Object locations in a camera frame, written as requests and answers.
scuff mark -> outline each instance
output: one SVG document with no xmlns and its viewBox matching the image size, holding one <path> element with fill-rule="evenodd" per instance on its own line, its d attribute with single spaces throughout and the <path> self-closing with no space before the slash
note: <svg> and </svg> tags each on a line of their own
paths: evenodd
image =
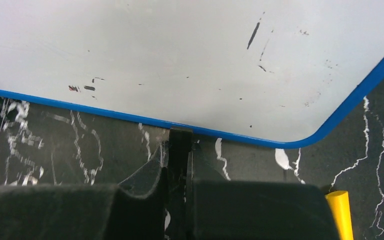
<svg viewBox="0 0 384 240">
<path fill-rule="evenodd" d="M 68 86 L 68 89 L 70 90 L 70 91 L 75 91 L 75 92 L 78 92 L 79 91 L 79 89 L 78 89 L 78 87 L 77 86 Z"/>
<path fill-rule="evenodd" d="M 105 79 L 103 79 L 103 78 L 100 78 L 100 77 L 94 77 L 94 78 L 92 78 L 92 83 L 94 83 L 95 80 L 102 80 L 102 81 L 105 81 Z"/>
<path fill-rule="evenodd" d="M 261 65 L 258 65 L 258 66 L 259 66 L 260 69 L 264 70 L 264 72 L 267 72 L 267 71 L 264 69 L 263 66 L 261 66 Z"/>
<path fill-rule="evenodd" d="M 90 91 L 95 91 L 95 88 L 93 86 L 84 86 L 84 89 L 90 90 Z"/>
<path fill-rule="evenodd" d="M 269 41 L 270 41 L 270 38 L 267 39 L 267 42 L 265 43 L 264 48 L 262 49 L 261 55 L 259 56 L 260 62 L 261 62 L 261 58 L 263 58 L 264 51 L 266 50 L 266 47 L 267 47 L 267 44 L 269 43 Z"/>
<path fill-rule="evenodd" d="M 250 49 L 250 46 L 253 43 L 254 37 L 256 36 L 257 30 L 259 27 L 260 27 L 260 22 L 257 22 L 257 25 L 255 26 L 254 31 L 252 32 L 251 38 L 248 41 L 248 47 L 246 48 L 247 50 Z"/>
<path fill-rule="evenodd" d="M 307 33 L 307 31 L 303 32 L 303 30 L 299 30 L 299 33 L 301 33 L 302 35 L 307 35 L 307 36 L 310 35 Z"/>
<path fill-rule="evenodd" d="M 215 141 L 214 148 L 215 148 L 215 153 L 217 154 L 217 160 L 224 162 L 224 166 L 222 169 L 224 176 L 228 181 L 230 181 L 231 178 L 229 177 L 228 171 L 226 170 L 226 167 L 228 166 L 228 161 L 226 158 L 222 157 L 222 138 L 220 137 L 217 138 L 217 140 Z"/>
</svg>

white paint splatter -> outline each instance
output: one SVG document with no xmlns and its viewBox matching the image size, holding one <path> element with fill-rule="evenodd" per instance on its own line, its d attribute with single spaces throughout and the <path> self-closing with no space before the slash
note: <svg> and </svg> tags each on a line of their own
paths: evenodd
<svg viewBox="0 0 384 240">
<path fill-rule="evenodd" d="M 364 105 L 363 105 L 363 107 L 364 107 L 364 115 L 363 115 L 363 119 L 364 119 L 364 123 L 365 123 L 365 128 L 363 130 L 364 137 L 365 137 L 364 157 L 357 159 L 352 166 L 349 166 L 349 167 L 341 170 L 338 174 L 336 174 L 334 179 L 333 179 L 333 182 L 330 184 L 329 192 L 332 190 L 332 188 L 334 187 L 338 177 L 341 174 L 345 173 L 348 170 L 354 169 L 355 167 L 357 167 L 359 165 L 360 161 L 363 161 L 363 160 L 368 158 L 368 151 L 369 151 L 369 121 L 367 119 L 367 112 L 370 111 L 370 109 L 369 109 L 369 103 L 370 102 L 369 102 L 369 99 L 366 96 L 364 97 L 363 100 L 364 100 Z"/>
<path fill-rule="evenodd" d="M 151 160 L 150 134 L 147 131 L 144 130 L 144 126 L 142 125 L 142 123 L 139 123 L 137 126 L 138 126 L 140 132 L 145 137 L 145 140 L 146 140 L 146 150 L 148 151 L 148 162 L 149 162 Z"/>
<path fill-rule="evenodd" d="M 32 176 L 36 169 L 43 171 L 43 168 L 36 167 L 36 163 L 30 160 L 29 157 L 24 157 L 18 151 L 18 144 L 25 144 L 28 146 L 33 146 L 37 149 L 41 149 L 44 146 L 43 139 L 40 136 L 35 136 L 32 131 L 29 129 L 29 122 L 26 120 L 29 115 L 30 103 L 27 101 L 16 101 L 12 99 L 4 98 L 2 109 L 0 111 L 0 117 L 2 118 L 1 129 L 6 134 L 6 139 L 9 145 L 9 156 L 5 159 L 5 181 L 4 185 L 8 183 L 8 174 L 9 167 L 12 164 L 13 159 L 18 159 L 20 163 L 24 164 L 26 169 L 23 169 L 27 174 L 25 175 L 24 182 L 31 182 L 32 184 L 37 184 L 37 179 Z M 14 121 L 10 121 L 7 118 L 8 113 L 11 111 L 16 111 Z"/>
<path fill-rule="evenodd" d="M 74 133 L 75 133 L 74 146 L 77 149 L 77 154 L 75 156 L 75 159 L 78 160 L 78 164 L 80 166 L 80 169 L 83 171 L 84 183 L 85 184 L 90 183 L 90 185 L 93 185 L 95 183 L 95 177 L 98 174 L 98 171 L 101 171 L 102 167 L 104 165 L 104 158 L 101 156 L 101 140 L 100 140 L 97 132 L 95 131 L 95 129 L 92 129 L 90 131 L 90 133 L 93 134 L 93 136 L 96 138 L 96 141 L 98 143 L 98 159 L 99 159 L 100 165 L 97 166 L 96 168 L 89 170 L 85 167 L 85 163 L 82 160 L 82 150 L 80 149 L 80 146 L 79 146 L 79 140 L 80 140 L 79 130 L 76 127 L 76 123 L 75 123 L 76 118 L 73 114 L 73 111 L 70 111 L 70 115 L 71 115 L 71 122 L 70 123 L 71 123 L 71 126 L 74 130 Z M 82 118 L 80 117 L 79 112 L 77 112 L 77 121 L 78 121 L 78 123 L 82 129 L 88 130 L 88 127 L 82 122 Z"/>
<path fill-rule="evenodd" d="M 381 120 L 379 119 L 379 116 L 377 116 L 377 115 L 376 115 L 376 120 L 379 122 L 380 126 L 382 127 L 382 137 L 383 137 L 383 140 L 382 140 L 383 150 L 379 154 L 379 159 L 377 161 L 377 166 L 376 166 L 377 189 L 379 190 L 379 194 L 382 196 L 382 199 L 380 200 L 380 202 L 376 205 L 376 208 L 374 209 L 375 215 L 374 215 L 374 219 L 373 219 L 373 222 L 372 222 L 370 228 L 372 228 L 376 222 L 376 227 L 378 230 L 380 230 L 380 233 L 378 235 L 376 235 L 376 237 L 379 237 L 380 235 L 382 235 L 384 233 L 384 229 L 379 226 L 379 222 L 381 221 L 381 217 L 382 217 L 382 211 L 379 211 L 379 207 L 384 203 L 384 192 L 382 191 L 382 188 L 381 188 L 381 178 L 379 176 L 379 168 L 381 167 L 382 156 L 384 154 L 384 125 L 382 124 Z"/>
<path fill-rule="evenodd" d="M 32 185 L 38 184 L 38 179 L 32 176 L 33 171 L 30 171 L 27 173 L 27 175 L 24 176 L 24 180 L 22 181 L 22 186 L 27 186 L 27 184 L 30 182 Z"/>
<path fill-rule="evenodd" d="M 231 180 L 231 178 L 229 177 L 229 174 L 228 174 L 228 171 L 226 170 L 226 167 L 228 166 L 228 161 L 226 160 L 226 158 L 222 157 L 222 138 L 217 138 L 217 140 L 215 141 L 215 153 L 217 154 L 217 160 L 220 160 L 220 161 L 223 161 L 224 162 L 224 166 L 223 166 L 223 173 L 224 173 L 224 176 L 226 177 L 227 180 Z"/>
<path fill-rule="evenodd" d="M 58 121 L 61 121 L 61 122 L 67 123 L 67 124 L 70 124 L 70 122 L 71 122 L 70 119 L 68 119 L 68 118 L 66 118 L 64 116 L 52 114 L 52 113 L 49 113 L 49 112 L 46 112 L 45 114 L 49 118 L 52 118 L 52 119 L 55 119 L 55 120 L 58 120 Z"/>
<path fill-rule="evenodd" d="M 71 127 L 73 128 L 74 133 L 75 133 L 74 146 L 77 150 L 77 154 L 75 156 L 75 159 L 78 160 L 78 164 L 80 166 L 80 169 L 83 171 L 84 183 L 87 184 L 87 183 L 89 183 L 90 178 L 88 175 L 88 169 L 85 168 L 85 163 L 82 161 L 82 150 L 80 149 L 80 146 L 79 146 L 79 132 L 78 132 L 77 127 L 76 127 L 75 117 L 74 117 L 73 111 L 70 111 L 70 115 L 71 115 Z"/>
<path fill-rule="evenodd" d="M 165 220 L 164 220 L 164 231 L 169 227 L 170 221 L 172 220 L 172 216 L 170 216 L 169 211 L 166 209 L 165 210 Z"/>
<path fill-rule="evenodd" d="M 295 169 L 293 170 L 293 174 L 298 179 L 298 181 L 302 184 L 306 184 L 304 180 L 300 178 L 300 174 L 298 173 L 298 170 L 300 169 L 300 160 L 301 160 L 301 148 L 298 150 L 298 158 L 296 161 L 293 161 L 292 163 L 295 165 Z"/>
<path fill-rule="evenodd" d="M 84 130 L 88 130 L 88 127 L 83 123 L 82 118 L 80 117 L 80 112 L 77 112 L 77 121 L 80 127 Z"/>
<path fill-rule="evenodd" d="M 44 174 L 44 168 L 42 166 L 40 166 L 40 169 L 39 169 L 39 179 L 41 179 L 41 177 L 43 176 Z"/>
<path fill-rule="evenodd" d="M 276 160 L 277 165 L 279 165 L 283 170 L 292 169 L 292 167 L 289 165 L 288 155 L 286 155 L 284 149 L 276 148 L 276 150 L 274 151 L 274 158 Z"/>
<path fill-rule="evenodd" d="M 9 185 L 10 186 L 17 186 L 18 182 L 19 182 L 18 180 L 15 180 L 15 181 L 11 182 Z"/>
</svg>

floor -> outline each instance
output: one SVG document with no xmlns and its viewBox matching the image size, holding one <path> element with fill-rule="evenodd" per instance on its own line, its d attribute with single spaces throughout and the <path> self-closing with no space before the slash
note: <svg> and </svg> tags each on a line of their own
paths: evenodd
<svg viewBox="0 0 384 240">
<path fill-rule="evenodd" d="M 141 123 L 0 98 L 0 185 L 119 183 L 168 134 Z M 384 81 L 327 137 L 307 147 L 271 149 L 203 135 L 194 141 L 226 179 L 349 191 L 354 239 L 384 240 Z"/>
</svg>

table top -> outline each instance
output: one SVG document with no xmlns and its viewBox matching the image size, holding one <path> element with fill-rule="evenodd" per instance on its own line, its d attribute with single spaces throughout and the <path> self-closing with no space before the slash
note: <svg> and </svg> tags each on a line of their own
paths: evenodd
<svg viewBox="0 0 384 240">
<path fill-rule="evenodd" d="M 383 78 L 384 1 L 0 1 L 0 96 L 32 103 L 297 148 Z"/>
<path fill-rule="evenodd" d="M 0 98 L 0 185 L 119 183 L 148 161 L 168 133 Z M 349 191 L 354 239 L 384 240 L 384 81 L 325 139 L 307 147 L 273 149 L 198 134 L 194 142 L 226 179 Z M 182 239 L 182 203 L 183 189 L 177 189 L 166 229 L 173 239 Z"/>
</svg>

blue table edge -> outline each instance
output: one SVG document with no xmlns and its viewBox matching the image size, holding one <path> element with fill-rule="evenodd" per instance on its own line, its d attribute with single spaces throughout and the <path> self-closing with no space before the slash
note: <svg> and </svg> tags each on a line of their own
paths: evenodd
<svg viewBox="0 0 384 240">
<path fill-rule="evenodd" d="M 232 141 L 243 142 L 247 144 L 262 145 L 269 148 L 294 149 L 301 148 L 318 142 L 326 137 L 341 121 L 353 110 L 362 99 L 370 93 L 384 79 L 384 57 L 375 68 L 363 79 L 363 81 L 349 94 L 349 96 L 339 105 L 339 107 L 330 115 L 330 117 L 321 125 L 321 127 L 311 136 L 298 141 L 280 142 L 257 137 L 250 137 L 224 131 L 211 130 L 203 127 L 180 124 L 170 121 L 164 121 L 149 117 L 137 116 L 117 111 L 105 110 L 96 107 L 84 106 L 75 103 L 52 100 L 43 97 L 31 96 L 11 91 L 0 90 L 0 97 L 23 100 L 36 104 L 49 105 L 57 108 L 64 108 L 89 114 L 101 115 L 110 118 L 116 118 L 131 122 L 143 123 L 161 128 L 184 127 L 190 128 L 195 134 L 209 135 Z"/>
</svg>

